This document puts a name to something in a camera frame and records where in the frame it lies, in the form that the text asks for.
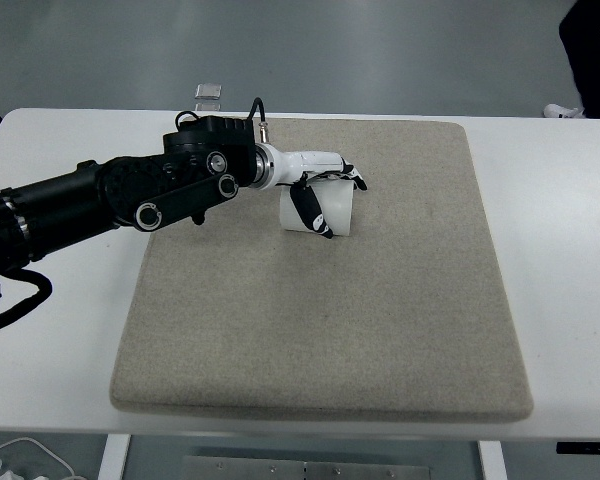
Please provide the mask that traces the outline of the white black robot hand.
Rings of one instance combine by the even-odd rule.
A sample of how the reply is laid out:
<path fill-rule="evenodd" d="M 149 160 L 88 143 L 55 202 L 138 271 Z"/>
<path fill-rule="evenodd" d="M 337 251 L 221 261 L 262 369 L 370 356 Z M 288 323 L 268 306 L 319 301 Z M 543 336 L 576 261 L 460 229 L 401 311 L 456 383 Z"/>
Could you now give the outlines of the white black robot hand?
<path fill-rule="evenodd" d="M 257 146 L 262 173 L 254 187 L 279 187 L 279 222 L 287 231 L 325 238 L 348 236 L 353 192 L 367 189 L 356 167 L 340 154 L 322 151 L 282 152 L 269 144 Z"/>

